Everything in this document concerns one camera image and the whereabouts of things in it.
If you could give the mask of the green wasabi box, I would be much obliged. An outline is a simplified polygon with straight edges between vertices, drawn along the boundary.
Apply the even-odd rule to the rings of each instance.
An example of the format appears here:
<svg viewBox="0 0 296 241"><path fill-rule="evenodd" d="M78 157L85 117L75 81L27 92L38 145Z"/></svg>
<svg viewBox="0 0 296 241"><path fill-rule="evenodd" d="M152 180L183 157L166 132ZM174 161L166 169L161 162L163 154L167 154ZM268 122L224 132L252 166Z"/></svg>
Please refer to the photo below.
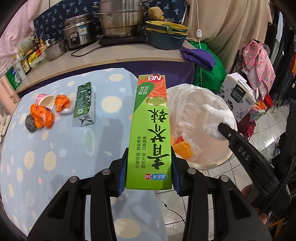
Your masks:
<svg viewBox="0 0 296 241"><path fill-rule="evenodd" d="M171 189L171 133L164 75L138 77L125 186L137 190Z"/></svg>

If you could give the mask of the red plastic bag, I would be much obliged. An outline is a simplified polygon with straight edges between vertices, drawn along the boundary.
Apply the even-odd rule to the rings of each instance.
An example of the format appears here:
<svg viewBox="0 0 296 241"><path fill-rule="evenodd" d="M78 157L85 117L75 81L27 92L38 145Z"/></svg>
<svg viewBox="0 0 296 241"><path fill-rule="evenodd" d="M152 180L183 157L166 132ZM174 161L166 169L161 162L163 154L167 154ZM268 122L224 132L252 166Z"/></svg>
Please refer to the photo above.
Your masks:
<svg viewBox="0 0 296 241"><path fill-rule="evenodd" d="M183 142L184 141L184 139L183 139L183 137L182 136L180 136L180 137L178 137L177 139L176 139L176 144L178 144L178 143L180 143L180 142Z"/></svg>

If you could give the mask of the white foam fruit net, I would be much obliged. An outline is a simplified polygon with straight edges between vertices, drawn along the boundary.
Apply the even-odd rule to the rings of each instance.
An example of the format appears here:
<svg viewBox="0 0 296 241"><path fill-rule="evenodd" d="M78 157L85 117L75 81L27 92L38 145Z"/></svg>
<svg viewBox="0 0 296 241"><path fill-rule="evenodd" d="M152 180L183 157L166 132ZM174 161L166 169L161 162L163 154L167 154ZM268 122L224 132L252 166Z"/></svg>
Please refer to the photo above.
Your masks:
<svg viewBox="0 0 296 241"><path fill-rule="evenodd" d="M208 104L203 104L203 108L206 112L216 120L210 120L203 125L203 130L206 134L216 140L224 141L226 138L218 131L218 125L220 123L226 124L232 129L236 128L236 120L234 118L233 112L228 109L216 109Z"/></svg>

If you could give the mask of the green milk carton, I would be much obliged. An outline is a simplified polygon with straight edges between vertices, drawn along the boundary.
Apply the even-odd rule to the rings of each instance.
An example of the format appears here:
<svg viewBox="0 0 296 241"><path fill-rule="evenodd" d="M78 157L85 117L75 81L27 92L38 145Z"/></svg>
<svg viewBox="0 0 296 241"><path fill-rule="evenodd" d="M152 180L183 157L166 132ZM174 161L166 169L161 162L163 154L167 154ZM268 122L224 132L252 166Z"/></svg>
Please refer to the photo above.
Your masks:
<svg viewBox="0 0 296 241"><path fill-rule="evenodd" d="M95 123L95 92L91 82L79 85L74 108L74 119L80 126Z"/></svg>

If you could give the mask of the clear plastic bag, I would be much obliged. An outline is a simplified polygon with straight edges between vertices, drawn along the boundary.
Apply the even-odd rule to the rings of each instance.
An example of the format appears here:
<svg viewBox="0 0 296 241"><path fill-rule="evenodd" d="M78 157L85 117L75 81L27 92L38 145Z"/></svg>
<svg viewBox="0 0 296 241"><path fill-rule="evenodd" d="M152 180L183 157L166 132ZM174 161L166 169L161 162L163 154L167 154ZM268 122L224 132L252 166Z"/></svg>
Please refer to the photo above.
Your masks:
<svg viewBox="0 0 296 241"><path fill-rule="evenodd" d="M75 97L70 99L70 105L67 108L64 108L62 111L60 111L60 114L72 114L75 110L75 102Z"/></svg>

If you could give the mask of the orange plastic bag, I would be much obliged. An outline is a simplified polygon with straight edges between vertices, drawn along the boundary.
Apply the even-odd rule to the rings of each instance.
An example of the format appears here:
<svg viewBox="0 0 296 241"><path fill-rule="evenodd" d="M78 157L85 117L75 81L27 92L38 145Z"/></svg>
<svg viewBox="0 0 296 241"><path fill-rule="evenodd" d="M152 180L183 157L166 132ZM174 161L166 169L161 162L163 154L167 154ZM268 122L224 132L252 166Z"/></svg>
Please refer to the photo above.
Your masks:
<svg viewBox="0 0 296 241"><path fill-rule="evenodd" d="M30 106L30 115L33 117L37 129L43 127L50 129L54 123L53 113L42 105L32 104Z"/></svg>

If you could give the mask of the pink paper cup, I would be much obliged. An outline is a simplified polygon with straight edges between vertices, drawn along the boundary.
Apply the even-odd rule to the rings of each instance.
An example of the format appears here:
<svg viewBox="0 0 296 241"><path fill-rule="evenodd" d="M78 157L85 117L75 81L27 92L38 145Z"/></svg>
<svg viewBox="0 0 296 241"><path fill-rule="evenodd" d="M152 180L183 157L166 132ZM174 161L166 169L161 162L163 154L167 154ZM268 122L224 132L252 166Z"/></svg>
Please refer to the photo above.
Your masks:
<svg viewBox="0 0 296 241"><path fill-rule="evenodd" d="M44 106L50 110L52 110L55 105L54 101L55 97L53 95L47 95L44 93L38 94L35 98L35 103L37 105Z"/></svg>

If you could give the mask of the orange foam fruit net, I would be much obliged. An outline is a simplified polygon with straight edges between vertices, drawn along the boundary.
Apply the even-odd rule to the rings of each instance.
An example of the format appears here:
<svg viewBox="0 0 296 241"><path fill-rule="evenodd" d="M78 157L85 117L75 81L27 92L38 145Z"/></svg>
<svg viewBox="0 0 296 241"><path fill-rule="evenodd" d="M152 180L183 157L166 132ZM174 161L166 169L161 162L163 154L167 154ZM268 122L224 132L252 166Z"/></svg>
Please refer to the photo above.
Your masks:
<svg viewBox="0 0 296 241"><path fill-rule="evenodd" d="M175 143L176 139L174 137L171 137L171 146L175 152L175 154L178 154L181 156L183 159L189 159L191 158L194 154L191 150L191 146L188 142L180 142L178 144Z"/></svg>

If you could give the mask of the white lined trash bin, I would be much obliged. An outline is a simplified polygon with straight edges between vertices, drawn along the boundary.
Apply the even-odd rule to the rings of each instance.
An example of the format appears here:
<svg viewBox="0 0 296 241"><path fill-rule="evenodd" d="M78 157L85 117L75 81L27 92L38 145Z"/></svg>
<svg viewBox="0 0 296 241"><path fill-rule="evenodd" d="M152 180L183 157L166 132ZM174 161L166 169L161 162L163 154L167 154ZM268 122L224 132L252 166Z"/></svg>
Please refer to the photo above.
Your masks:
<svg viewBox="0 0 296 241"><path fill-rule="evenodd" d="M226 102L208 89L180 84L167 90L171 136L183 137L191 146L193 156L187 159L190 167L200 171L215 168L231 156L227 140L216 140L206 134L203 125L216 121L203 104L216 109L228 109Z"/></svg>

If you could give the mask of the light blue dotted tablecloth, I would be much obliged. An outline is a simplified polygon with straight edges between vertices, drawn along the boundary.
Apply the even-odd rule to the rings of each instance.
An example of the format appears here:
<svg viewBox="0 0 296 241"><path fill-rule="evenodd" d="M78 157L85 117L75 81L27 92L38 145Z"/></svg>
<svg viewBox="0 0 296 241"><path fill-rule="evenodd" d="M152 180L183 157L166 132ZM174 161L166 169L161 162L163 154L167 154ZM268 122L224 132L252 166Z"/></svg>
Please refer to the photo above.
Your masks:
<svg viewBox="0 0 296 241"><path fill-rule="evenodd" d="M95 123L80 126L56 113L50 129L25 126L38 94L76 98L91 82ZM1 154L1 240L91 240L92 178L122 158L130 142L137 78L123 68L96 70L56 81L24 96ZM153 191L126 189L111 197L117 240L167 240Z"/></svg>

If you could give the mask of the white milk carton box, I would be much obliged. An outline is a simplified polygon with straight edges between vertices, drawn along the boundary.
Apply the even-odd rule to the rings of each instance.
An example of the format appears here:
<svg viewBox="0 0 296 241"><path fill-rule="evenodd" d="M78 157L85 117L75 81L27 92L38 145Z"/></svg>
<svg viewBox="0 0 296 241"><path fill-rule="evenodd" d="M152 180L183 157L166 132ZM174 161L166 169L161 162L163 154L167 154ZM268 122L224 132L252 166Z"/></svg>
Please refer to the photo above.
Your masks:
<svg viewBox="0 0 296 241"><path fill-rule="evenodd" d="M256 92L247 85L247 81L237 72L225 77L219 95L233 112L238 123L256 103Z"/></svg>

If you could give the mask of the steel wool scrubber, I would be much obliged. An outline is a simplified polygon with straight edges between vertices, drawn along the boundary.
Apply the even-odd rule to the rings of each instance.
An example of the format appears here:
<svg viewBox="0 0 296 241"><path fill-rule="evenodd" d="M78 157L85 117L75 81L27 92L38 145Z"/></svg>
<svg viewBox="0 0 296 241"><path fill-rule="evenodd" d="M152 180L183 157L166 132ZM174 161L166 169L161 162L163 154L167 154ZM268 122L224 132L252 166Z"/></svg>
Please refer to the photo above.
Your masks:
<svg viewBox="0 0 296 241"><path fill-rule="evenodd" d="M31 133L34 133L38 127L35 124L35 119L32 117L31 114L28 114L26 119L25 119L25 126L27 130Z"/></svg>

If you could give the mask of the purple counter skirt cloth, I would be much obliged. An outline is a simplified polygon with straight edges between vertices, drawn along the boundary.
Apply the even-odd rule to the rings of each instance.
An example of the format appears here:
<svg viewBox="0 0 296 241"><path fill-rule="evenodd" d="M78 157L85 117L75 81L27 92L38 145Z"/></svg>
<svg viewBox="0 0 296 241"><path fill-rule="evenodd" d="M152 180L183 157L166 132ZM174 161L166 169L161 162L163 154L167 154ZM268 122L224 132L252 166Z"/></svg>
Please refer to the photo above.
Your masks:
<svg viewBox="0 0 296 241"><path fill-rule="evenodd" d="M44 80L40 83L33 85L21 92L18 93L19 97L37 90L41 87L44 87L48 84L56 82L66 77L71 77L78 74L84 74L95 70L102 70L108 68L124 68L127 71L131 72L135 76L144 75L144 74L161 74L166 77L166 86L167 88L179 85L179 84L192 84L194 80L195 67L193 63L187 62L174 62L174 61L130 61L130 62L121 62L121 63L112 63L105 65L98 65L87 67L68 73L64 73L47 80Z"/></svg>

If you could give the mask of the pink floral garment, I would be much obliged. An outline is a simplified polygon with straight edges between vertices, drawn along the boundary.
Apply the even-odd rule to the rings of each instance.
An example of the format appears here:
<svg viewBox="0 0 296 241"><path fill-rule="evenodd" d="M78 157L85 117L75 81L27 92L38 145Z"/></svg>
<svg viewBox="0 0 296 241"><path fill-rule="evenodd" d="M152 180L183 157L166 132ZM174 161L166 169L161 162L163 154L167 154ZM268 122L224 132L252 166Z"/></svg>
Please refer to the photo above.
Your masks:
<svg viewBox="0 0 296 241"><path fill-rule="evenodd" d="M267 51L261 42L250 41L242 50L243 72L251 88L257 93L257 99L264 100L269 94L275 73Z"/></svg>

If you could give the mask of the pink electric kettle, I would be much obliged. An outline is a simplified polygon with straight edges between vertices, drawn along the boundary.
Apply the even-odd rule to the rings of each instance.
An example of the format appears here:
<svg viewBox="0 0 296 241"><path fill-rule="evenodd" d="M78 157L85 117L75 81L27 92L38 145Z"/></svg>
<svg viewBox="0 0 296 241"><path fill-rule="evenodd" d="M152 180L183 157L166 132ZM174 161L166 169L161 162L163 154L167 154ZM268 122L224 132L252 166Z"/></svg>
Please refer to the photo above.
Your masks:
<svg viewBox="0 0 296 241"><path fill-rule="evenodd" d="M20 102L20 98L4 75L0 81L0 99L8 114L12 114Z"/></svg>

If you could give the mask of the green tin can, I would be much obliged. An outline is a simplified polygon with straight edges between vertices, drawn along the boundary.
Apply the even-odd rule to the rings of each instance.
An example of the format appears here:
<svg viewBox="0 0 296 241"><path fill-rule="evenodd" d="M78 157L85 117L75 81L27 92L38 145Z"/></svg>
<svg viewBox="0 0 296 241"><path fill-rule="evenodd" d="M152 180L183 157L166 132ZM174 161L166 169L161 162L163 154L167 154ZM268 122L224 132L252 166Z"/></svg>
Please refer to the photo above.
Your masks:
<svg viewBox="0 0 296 241"><path fill-rule="evenodd" d="M11 84L12 88L14 90L17 90L17 88L20 86L21 84L21 79L15 69L15 67L13 65L11 65L5 73L9 83Z"/></svg>

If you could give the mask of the clear glass food container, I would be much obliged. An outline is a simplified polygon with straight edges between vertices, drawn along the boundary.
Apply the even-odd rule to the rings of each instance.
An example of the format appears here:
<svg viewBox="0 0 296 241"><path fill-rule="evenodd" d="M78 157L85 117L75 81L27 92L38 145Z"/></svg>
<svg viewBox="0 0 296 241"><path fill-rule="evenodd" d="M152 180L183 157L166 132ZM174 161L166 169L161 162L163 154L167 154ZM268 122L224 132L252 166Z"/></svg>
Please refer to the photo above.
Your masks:
<svg viewBox="0 0 296 241"><path fill-rule="evenodd" d="M42 65L44 65L46 61L47 61L46 54L42 54L29 65L32 70L36 70L40 68Z"/></svg>

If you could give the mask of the small steel lidded pot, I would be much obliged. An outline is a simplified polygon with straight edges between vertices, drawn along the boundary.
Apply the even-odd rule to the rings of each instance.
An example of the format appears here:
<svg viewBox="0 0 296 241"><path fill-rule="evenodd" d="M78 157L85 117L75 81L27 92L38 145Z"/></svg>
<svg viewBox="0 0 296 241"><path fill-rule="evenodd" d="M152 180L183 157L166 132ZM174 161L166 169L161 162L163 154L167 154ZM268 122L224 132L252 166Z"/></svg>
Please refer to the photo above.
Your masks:
<svg viewBox="0 0 296 241"><path fill-rule="evenodd" d="M58 40L50 44L45 49L45 55L48 61L53 61L67 52L65 40Z"/></svg>

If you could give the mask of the black induction cooktop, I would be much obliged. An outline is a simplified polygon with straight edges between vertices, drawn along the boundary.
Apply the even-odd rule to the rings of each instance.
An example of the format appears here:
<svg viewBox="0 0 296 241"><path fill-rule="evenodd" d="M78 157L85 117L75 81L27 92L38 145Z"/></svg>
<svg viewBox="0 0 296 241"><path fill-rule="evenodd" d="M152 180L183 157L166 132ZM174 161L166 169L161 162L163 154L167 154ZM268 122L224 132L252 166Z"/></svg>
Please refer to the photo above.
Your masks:
<svg viewBox="0 0 296 241"><path fill-rule="evenodd" d="M146 35L120 37L120 38L108 38L104 36L98 41L98 44L101 46L122 45L122 44L142 44L146 41L146 39L147 39Z"/></svg>

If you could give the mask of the dark soy sauce bottle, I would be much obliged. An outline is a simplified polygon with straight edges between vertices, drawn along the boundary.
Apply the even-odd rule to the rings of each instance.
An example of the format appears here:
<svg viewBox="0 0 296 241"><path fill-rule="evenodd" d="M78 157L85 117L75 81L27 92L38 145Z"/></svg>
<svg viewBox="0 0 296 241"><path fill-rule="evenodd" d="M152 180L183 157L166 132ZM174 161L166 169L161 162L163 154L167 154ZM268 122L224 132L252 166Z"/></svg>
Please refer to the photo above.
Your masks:
<svg viewBox="0 0 296 241"><path fill-rule="evenodd" d="M31 71L31 67L29 65L28 60L25 57L21 57L21 65L22 65L23 71L25 72L25 75L28 75Z"/></svg>

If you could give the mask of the white bottle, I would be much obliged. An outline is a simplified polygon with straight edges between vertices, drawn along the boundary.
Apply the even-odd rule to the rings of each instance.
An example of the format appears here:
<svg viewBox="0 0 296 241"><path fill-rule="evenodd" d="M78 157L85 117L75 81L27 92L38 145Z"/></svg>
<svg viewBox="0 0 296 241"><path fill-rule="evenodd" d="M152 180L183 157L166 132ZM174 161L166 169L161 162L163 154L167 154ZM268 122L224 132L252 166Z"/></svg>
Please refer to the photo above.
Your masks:
<svg viewBox="0 0 296 241"><path fill-rule="evenodd" d="M13 65L15 66L15 69L16 69L21 81L23 81L26 78L26 74L23 70L23 67L22 67L20 61L17 59L17 57L15 55L13 56Z"/></svg>

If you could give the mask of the stacked teal yellow basins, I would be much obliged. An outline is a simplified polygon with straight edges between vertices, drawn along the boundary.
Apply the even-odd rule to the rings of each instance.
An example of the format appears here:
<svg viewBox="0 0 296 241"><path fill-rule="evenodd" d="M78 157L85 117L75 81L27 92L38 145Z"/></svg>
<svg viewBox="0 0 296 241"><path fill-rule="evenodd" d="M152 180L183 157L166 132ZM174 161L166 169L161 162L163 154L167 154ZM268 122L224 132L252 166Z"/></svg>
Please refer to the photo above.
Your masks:
<svg viewBox="0 0 296 241"><path fill-rule="evenodd" d="M181 24L164 21L146 21L145 33L150 45L161 50L178 50L182 47L189 29Z"/></svg>

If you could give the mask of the steel rice cooker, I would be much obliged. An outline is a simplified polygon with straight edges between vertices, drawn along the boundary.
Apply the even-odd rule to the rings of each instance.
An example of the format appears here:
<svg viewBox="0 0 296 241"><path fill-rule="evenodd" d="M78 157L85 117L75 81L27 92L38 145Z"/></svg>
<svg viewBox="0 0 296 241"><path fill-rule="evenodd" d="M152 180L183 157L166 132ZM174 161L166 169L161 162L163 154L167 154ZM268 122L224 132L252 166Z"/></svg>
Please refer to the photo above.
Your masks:
<svg viewBox="0 0 296 241"><path fill-rule="evenodd" d="M69 50L78 49L96 41L98 21L94 14L71 17L63 23L63 33Z"/></svg>

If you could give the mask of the beige curtain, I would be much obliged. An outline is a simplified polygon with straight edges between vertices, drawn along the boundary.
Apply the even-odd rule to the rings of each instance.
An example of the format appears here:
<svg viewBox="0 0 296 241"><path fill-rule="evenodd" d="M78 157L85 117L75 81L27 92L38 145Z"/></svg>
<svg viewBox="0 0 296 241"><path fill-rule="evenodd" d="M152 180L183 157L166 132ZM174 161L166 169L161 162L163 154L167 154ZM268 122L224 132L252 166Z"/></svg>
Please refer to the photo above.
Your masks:
<svg viewBox="0 0 296 241"><path fill-rule="evenodd" d="M202 41L229 73L238 50L251 40L263 43L272 22L270 1L186 1L188 39Z"/></svg>

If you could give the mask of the white seasoning box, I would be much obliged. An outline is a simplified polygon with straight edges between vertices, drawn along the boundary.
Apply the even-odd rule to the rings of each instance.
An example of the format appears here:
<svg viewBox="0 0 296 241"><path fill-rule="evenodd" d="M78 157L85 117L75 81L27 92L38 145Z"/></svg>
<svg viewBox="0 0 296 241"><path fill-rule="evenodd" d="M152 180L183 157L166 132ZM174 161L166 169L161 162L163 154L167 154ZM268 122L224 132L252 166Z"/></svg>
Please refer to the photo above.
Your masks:
<svg viewBox="0 0 296 241"><path fill-rule="evenodd" d="M18 51L21 51L22 54L25 55L28 51L33 49L32 38L31 37L26 37L25 39L21 40L17 44L16 49Z"/></svg>

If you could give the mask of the large steel steamer pot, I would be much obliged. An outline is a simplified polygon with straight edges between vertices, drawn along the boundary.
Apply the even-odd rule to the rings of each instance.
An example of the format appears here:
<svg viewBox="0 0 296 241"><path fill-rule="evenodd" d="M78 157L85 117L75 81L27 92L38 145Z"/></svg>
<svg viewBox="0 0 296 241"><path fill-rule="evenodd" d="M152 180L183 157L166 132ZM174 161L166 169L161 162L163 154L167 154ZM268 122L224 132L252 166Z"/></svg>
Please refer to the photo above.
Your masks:
<svg viewBox="0 0 296 241"><path fill-rule="evenodd" d="M104 0L98 2L103 34L108 38L137 36L144 23L144 3L137 0Z"/></svg>

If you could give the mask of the navy patterned backsplash cloth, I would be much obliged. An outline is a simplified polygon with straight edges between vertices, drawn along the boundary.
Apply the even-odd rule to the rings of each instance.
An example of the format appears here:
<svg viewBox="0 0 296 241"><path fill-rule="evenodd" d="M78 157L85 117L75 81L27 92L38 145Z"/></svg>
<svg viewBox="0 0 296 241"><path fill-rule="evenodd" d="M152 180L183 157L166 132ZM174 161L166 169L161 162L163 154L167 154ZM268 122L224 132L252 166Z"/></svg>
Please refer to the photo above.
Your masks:
<svg viewBox="0 0 296 241"><path fill-rule="evenodd" d="M164 18L173 23L184 22L187 3L182 0L148 1L144 3L144 17L148 19L148 9L158 6L164 13ZM63 35L64 21L77 15L98 12L98 1L76 0L60 1L34 19L34 28L38 38L60 40Z"/></svg>

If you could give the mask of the brown loofah sponge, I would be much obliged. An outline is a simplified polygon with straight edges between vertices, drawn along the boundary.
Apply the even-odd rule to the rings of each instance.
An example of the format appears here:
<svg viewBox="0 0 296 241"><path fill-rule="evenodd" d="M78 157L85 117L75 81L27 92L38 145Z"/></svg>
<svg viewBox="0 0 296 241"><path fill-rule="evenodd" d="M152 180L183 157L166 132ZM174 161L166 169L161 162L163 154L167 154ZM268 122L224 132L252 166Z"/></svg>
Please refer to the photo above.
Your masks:
<svg viewBox="0 0 296 241"><path fill-rule="evenodd" d="M147 15L150 19L161 19L164 16L164 12L158 6L153 6L147 10Z"/></svg>

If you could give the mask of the pink curtain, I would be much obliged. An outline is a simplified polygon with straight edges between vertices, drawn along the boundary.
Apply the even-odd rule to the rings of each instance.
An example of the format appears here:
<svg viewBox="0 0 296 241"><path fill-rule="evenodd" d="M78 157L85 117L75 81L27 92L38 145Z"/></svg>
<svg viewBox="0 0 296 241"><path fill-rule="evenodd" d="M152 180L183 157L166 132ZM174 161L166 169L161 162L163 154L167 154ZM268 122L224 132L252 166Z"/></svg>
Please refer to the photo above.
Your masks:
<svg viewBox="0 0 296 241"><path fill-rule="evenodd" d="M1 36L1 74L12 61L18 43L34 32L33 20L39 10L40 0L29 0L13 16Z"/></svg>

